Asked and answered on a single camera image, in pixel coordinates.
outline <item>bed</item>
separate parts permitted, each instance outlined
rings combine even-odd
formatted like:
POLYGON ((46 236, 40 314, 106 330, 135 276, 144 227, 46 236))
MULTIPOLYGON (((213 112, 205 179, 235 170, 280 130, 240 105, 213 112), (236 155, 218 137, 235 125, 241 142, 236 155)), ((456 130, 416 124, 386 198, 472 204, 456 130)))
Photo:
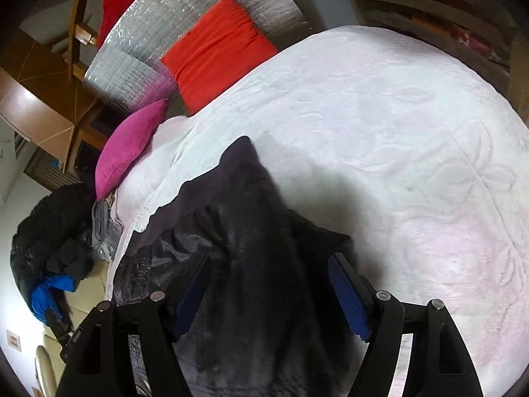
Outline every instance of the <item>bed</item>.
POLYGON ((385 29, 306 38, 197 115, 163 123, 117 189, 124 232, 108 299, 132 232, 242 135, 288 207, 354 239, 375 288, 446 303, 486 397, 515 384, 529 364, 529 131, 474 71, 385 29))

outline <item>black strap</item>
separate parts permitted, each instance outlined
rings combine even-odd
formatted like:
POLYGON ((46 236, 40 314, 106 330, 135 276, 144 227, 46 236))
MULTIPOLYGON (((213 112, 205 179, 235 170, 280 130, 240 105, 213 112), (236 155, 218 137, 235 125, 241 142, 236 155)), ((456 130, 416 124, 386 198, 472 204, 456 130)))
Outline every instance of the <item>black strap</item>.
POLYGON ((71 331, 70 325, 65 323, 63 320, 57 319, 53 310, 51 309, 48 309, 46 312, 44 312, 44 319, 46 319, 46 324, 49 328, 51 328, 55 338, 64 349, 68 343, 68 340, 70 340, 70 335, 68 334, 71 331))

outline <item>white wall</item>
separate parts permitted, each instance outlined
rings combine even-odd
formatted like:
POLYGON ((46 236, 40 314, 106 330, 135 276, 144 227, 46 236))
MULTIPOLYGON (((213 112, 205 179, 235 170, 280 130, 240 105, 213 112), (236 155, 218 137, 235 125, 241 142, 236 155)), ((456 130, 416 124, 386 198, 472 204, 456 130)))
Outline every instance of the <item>white wall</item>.
POLYGON ((0 347, 30 395, 38 388, 35 379, 35 350, 42 344, 43 325, 27 307, 15 285, 9 263, 11 240, 18 224, 49 191, 22 173, 5 204, 0 206, 0 347), (7 331, 20 337, 22 353, 7 345, 7 331))
POLYGON ((20 153, 15 154, 15 132, 0 119, 0 204, 3 204, 14 181, 17 180, 36 150, 36 145, 28 143, 20 153))

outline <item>blue padding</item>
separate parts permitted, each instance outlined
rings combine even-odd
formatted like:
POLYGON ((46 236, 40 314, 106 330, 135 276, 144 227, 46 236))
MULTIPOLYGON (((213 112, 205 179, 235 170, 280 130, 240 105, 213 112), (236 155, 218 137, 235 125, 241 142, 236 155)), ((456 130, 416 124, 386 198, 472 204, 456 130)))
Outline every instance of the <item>blue padding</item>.
POLYGON ((368 326, 366 312, 351 281, 334 255, 327 263, 327 274, 351 332, 358 334, 363 341, 367 341, 371 336, 371 329, 368 326))
POLYGON ((182 335, 189 331, 202 297, 211 278, 211 259, 206 256, 186 288, 178 306, 176 306, 176 324, 174 332, 182 335))
POLYGON ((62 319, 59 307, 57 307, 54 297, 51 295, 50 287, 72 292, 73 284, 74 281, 69 276, 51 276, 41 281, 31 291, 31 310, 33 310, 40 322, 46 324, 44 313, 48 309, 54 312, 58 320, 62 319))

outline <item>magenta cushion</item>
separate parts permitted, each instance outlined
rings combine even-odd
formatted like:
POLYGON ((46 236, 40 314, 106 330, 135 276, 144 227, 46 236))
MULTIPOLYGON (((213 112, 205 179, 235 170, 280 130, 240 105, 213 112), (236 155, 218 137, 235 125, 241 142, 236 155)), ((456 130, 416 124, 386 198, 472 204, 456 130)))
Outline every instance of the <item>magenta cushion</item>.
POLYGON ((143 152, 161 124, 167 101, 159 100, 137 110, 110 136, 96 167, 97 200, 104 199, 121 182, 131 164, 143 152))

